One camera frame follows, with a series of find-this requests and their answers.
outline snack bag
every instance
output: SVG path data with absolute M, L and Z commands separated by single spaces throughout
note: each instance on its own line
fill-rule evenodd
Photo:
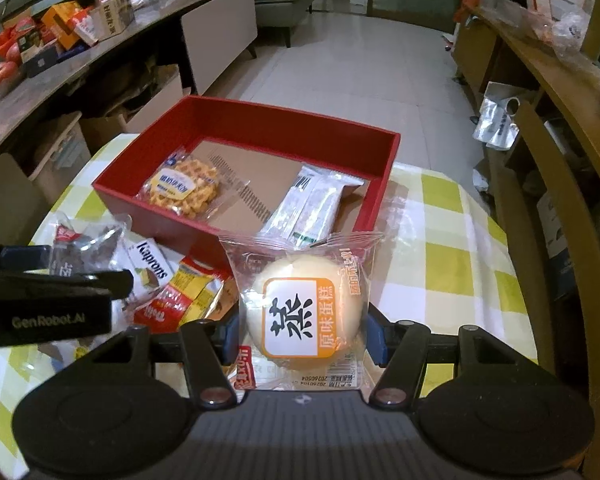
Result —
M 158 295 L 173 277 L 171 265 L 152 238 L 137 244 L 125 241 L 124 269 L 134 274 L 134 288 L 125 300 L 125 310 L 133 311 Z
M 333 229 L 340 199 L 364 183 L 345 173 L 303 166 L 260 234 L 291 240 L 296 249 L 323 240 Z
M 285 240 L 220 235 L 240 293 L 236 388 L 360 387 L 381 237 L 336 234 L 295 250 Z
M 290 238 L 294 247 L 307 247 L 331 234 L 346 188 L 351 191 L 364 183 L 355 176 L 323 170 L 322 178 L 315 183 L 292 230 Z
M 171 153 L 136 198 L 186 218 L 208 220 L 248 183 L 225 176 L 184 149 Z
M 134 313 L 134 323 L 146 325 L 152 333 L 176 332 L 187 321 L 205 317 L 222 284 L 229 278 L 221 271 L 200 266 L 186 256 L 164 289 Z
M 49 274 L 73 276 L 100 270 L 119 270 L 120 251 L 126 230 L 131 225 L 128 215 L 97 221 L 70 221 L 58 213 L 54 241 L 49 257 Z

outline wooden cabinet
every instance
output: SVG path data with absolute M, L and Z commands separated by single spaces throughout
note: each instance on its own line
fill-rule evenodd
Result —
M 460 27 L 453 57 L 474 95 L 484 92 L 488 73 L 499 44 L 498 35 L 477 16 Z

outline checkered tablecloth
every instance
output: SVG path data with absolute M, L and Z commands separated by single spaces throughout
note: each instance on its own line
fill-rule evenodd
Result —
M 67 188 L 32 242 L 48 244 L 52 214 L 93 219 L 108 215 L 92 181 L 133 135 L 112 140 Z M 385 232 L 372 277 L 372 301 L 390 319 L 424 323 L 455 334 L 477 324 L 536 359 L 531 325 L 502 229 L 461 186 L 435 171 L 395 164 L 376 228 Z M 53 374 L 36 347 L 0 349 L 0 469 L 17 478 L 26 466 L 11 434 L 11 413 Z M 451 365 L 427 370 L 423 393 L 452 377 Z

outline kitchen counter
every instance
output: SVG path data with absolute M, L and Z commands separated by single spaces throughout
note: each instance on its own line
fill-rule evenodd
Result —
M 135 21 L 121 34 L 98 43 L 31 79 L 25 79 L 0 101 L 0 146 L 25 119 L 56 92 L 89 73 L 91 64 L 96 60 L 163 20 L 185 14 L 210 1 L 212 0 L 155 0 L 137 10 Z

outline shelf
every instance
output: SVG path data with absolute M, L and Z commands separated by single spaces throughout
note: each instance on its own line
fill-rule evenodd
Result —
M 593 86 L 575 75 L 547 46 L 520 40 L 503 25 L 486 18 L 480 9 L 474 13 L 499 34 L 530 70 L 569 123 L 600 176 L 600 83 Z
M 538 350 L 538 364 L 555 373 L 554 333 L 550 297 L 544 275 L 546 250 L 542 233 L 532 221 L 533 207 L 525 199 L 513 170 L 504 167 L 504 152 L 487 149 L 491 192 L 498 224 L 507 234 L 509 255 L 516 269 Z
M 532 105 L 523 102 L 514 120 L 551 194 L 573 262 L 587 339 L 589 400 L 596 416 L 584 475 L 600 479 L 600 241 L 573 173 Z M 515 245 L 510 243 L 509 250 Z

